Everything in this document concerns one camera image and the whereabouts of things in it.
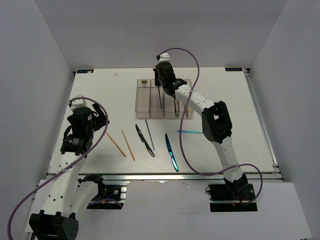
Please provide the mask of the gold fork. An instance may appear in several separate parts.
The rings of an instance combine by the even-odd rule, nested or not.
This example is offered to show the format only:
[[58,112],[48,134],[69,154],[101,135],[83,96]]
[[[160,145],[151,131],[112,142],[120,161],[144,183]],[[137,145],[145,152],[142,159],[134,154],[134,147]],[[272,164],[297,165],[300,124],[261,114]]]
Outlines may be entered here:
[[188,118],[191,118],[191,117],[192,117],[192,111],[190,110],[190,108],[189,108],[189,107],[187,107],[187,109],[188,109],[188,113],[189,113]]

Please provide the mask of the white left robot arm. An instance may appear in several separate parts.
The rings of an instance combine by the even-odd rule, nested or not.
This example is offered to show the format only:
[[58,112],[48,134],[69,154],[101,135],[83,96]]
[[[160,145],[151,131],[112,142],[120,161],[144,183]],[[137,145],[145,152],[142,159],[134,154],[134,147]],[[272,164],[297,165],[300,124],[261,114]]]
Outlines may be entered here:
[[106,187],[99,182],[86,182],[76,188],[88,154],[98,145],[93,141],[95,132],[105,132],[109,124],[103,106],[95,100],[88,106],[87,101],[88,97],[77,95],[67,103],[72,114],[67,117],[69,126],[62,138],[58,171],[48,180],[52,187],[39,213],[29,218],[29,226],[39,240],[76,239],[80,214],[92,198],[105,196]]

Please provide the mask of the black iridescent knife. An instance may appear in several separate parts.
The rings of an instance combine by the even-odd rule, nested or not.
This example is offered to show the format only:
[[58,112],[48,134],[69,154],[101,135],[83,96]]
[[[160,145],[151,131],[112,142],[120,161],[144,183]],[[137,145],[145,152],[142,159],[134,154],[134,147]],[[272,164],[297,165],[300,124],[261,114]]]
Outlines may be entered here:
[[141,132],[141,130],[140,130],[140,128],[138,127],[137,124],[135,125],[135,129],[136,129],[136,132],[137,132],[137,134],[138,134],[141,142],[144,143],[144,145],[145,145],[148,153],[154,158],[154,157],[155,157],[155,154],[154,154],[154,152],[152,151],[152,149],[150,148],[149,144],[147,143],[144,135],[142,134],[142,132]]

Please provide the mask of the iridescent fork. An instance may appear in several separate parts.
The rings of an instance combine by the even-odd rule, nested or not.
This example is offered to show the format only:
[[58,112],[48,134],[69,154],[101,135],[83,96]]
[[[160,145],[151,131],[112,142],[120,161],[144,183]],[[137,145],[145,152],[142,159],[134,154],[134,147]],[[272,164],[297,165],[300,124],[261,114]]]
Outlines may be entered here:
[[185,110],[185,117],[188,118],[189,117],[189,111],[188,111],[188,108],[186,108]]

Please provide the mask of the grey metal chopstick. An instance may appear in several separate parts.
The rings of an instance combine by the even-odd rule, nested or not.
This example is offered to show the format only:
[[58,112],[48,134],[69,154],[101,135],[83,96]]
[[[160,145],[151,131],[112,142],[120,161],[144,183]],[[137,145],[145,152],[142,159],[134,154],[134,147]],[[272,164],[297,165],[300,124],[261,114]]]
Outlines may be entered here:
[[161,91],[160,91],[159,85],[157,86],[157,90],[158,90],[159,106],[160,106],[160,109],[162,110]]
[[145,119],[145,124],[146,124],[146,128],[147,128],[147,131],[148,131],[148,134],[149,134],[149,138],[150,138],[150,141],[151,141],[152,148],[155,151],[155,146],[154,146],[154,143],[153,143],[153,139],[152,139],[152,135],[151,135],[151,131],[150,131],[150,127],[149,127],[147,119]]

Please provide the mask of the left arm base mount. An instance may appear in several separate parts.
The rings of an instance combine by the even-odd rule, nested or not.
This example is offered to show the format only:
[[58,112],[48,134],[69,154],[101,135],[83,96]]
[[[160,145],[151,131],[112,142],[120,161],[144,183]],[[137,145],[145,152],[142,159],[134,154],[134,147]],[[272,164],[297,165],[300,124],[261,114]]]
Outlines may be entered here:
[[100,174],[87,174],[79,178],[78,186],[82,183],[93,182],[97,187],[97,195],[90,201],[87,209],[90,210],[120,210],[124,203],[122,201],[122,185],[106,184]]

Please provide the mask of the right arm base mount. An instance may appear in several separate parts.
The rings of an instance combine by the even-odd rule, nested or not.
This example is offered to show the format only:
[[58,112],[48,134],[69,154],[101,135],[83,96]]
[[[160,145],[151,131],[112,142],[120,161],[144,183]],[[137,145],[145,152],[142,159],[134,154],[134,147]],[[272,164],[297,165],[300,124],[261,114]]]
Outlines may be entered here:
[[258,211],[252,184],[247,185],[237,196],[233,196],[224,184],[210,184],[205,188],[205,192],[209,195],[209,205],[212,213]]

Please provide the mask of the black spoon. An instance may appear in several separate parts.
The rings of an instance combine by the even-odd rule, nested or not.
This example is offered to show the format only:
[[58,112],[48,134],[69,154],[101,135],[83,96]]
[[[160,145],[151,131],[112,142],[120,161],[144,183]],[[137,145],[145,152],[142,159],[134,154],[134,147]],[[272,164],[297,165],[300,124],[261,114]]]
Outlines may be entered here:
[[177,109],[176,99],[173,99],[173,104],[174,104],[174,117],[178,118],[179,117],[179,111]]

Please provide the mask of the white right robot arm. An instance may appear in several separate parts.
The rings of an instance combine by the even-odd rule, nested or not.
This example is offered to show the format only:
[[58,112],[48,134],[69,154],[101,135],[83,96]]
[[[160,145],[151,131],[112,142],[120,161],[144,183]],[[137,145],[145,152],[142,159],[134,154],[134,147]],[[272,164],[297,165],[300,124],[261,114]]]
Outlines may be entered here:
[[161,85],[165,93],[182,102],[184,108],[191,107],[201,117],[202,132],[205,138],[213,144],[222,165],[223,179],[226,185],[226,195],[236,200],[244,193],[248,180],[239,167],[233,143],[232,122],[223,101],[214,102],[192,89],[189,83],[177,78],[170,63],[168,53],[156,56],[158,61],[153,69],[155,83]]

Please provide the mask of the blue knife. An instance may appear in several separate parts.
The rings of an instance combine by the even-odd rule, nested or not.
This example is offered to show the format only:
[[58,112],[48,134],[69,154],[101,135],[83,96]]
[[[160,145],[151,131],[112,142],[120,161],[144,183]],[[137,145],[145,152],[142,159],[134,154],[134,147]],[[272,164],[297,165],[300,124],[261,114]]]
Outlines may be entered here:
[[171,143],[170,143],[170,140],[169,140],[169,137],[168,137],[167,133],[165,134],[165,143],[166,143],[166,147],[167,147],[168,153],[169,153],[170,158],[171,158],[171,162],[172,162],[173,168],[174,168],[174,170],[176,172],[179,172],[179,167],[178,167],[177,161],[175,159],[175,156],[174,156],[174,153],[173,153],[173,150],[172,150],[172,147],[171,147]]

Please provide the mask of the wooden chopstick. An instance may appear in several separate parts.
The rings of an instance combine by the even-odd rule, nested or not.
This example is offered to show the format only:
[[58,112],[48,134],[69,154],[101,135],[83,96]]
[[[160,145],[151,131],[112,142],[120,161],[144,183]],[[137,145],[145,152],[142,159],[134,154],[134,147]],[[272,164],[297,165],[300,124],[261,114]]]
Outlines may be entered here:
[[123,129],[121,130],[121,132],[122,132],[122,135],[123,135],[124,140],[125,140],[125,142],[126,142],[126,145],[127,145],[128,150],[129,150],[130,156],[131,156],[132,160],[135,162],[135,161],[136,161],[136,158],[135,158],[135,156],[134,156],[134,153],[133,153],[133,151],[132,151],[132,148],[131,148],[131,146],[130,146],[130,143],[129,143],[129,141],[128,141],[128,138],[127,138],[127,136],[126,136],[126,134],[125,134],[125,132],[124,132]]
[[111,136],[108,132],[106,132],[105,134],[109,137],[109,139],[112,141],[112,143],[115,145],[115,147],[120,151],[120,153],[121,153],[124,157],[126,157],[127,155],[126,155],[125,152],[122,150],[122,148],[118,145],[118,143],[112,138],[112,136]]

